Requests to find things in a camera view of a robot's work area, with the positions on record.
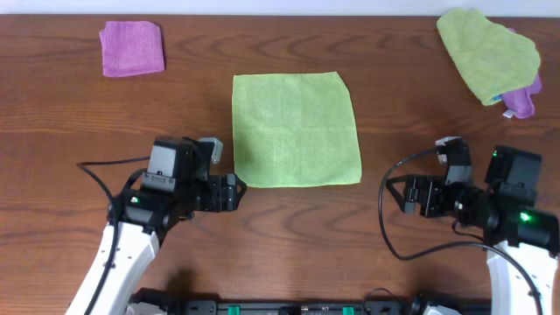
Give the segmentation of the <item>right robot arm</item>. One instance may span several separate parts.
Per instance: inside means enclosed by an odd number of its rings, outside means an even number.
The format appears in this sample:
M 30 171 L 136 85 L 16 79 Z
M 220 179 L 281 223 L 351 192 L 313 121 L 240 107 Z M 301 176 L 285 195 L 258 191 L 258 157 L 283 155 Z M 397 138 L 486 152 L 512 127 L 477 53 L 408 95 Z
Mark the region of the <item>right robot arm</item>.
M 379 191 L 390 192 L 405 214 L 452 217 L 455 224 L 479 228 L 455 241 L 397 259 L 415 260 L 446 249 L 486 251 L 491 277 L 491 313 L 550 314 L 553 281 L 559 264 L 559 219 L 535 207 L 540 155 L 498 145 L 486 171 L 485 188 L 473 184 L 472 160 L 462 138 L 445 137 L 434 147 L 406 157 L 411 162 L 435 155 L 443 175 L 394 176 L 389 168 Z

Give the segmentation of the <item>light green microfiber cloth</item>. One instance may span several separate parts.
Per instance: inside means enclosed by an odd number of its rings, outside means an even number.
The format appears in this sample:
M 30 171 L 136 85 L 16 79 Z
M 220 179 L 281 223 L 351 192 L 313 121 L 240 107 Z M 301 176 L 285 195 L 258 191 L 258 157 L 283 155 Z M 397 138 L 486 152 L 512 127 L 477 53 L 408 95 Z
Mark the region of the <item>light green microfiber cloth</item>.
M 249 186 L 361 182 L 354 108 L 336 72 L 236 75 L 232 124 L 234 170 Z

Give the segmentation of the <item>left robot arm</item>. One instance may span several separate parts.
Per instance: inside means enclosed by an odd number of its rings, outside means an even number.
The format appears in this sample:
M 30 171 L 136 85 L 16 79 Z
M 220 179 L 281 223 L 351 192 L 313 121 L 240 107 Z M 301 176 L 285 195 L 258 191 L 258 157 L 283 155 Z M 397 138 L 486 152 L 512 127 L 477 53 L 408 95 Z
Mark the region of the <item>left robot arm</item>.
M 135 288 L 165 237 L 197 212 L 235 211 L 247 191 L 234 173 L 213 175 L 222 142 L 215 137 L 159 136 L 147 167 L 132 172 L 118 193 L 105 184 L 107 225 L 95 259 L 67 309 L 69 314 L 174 314 L 182 307 L 156 302 Z

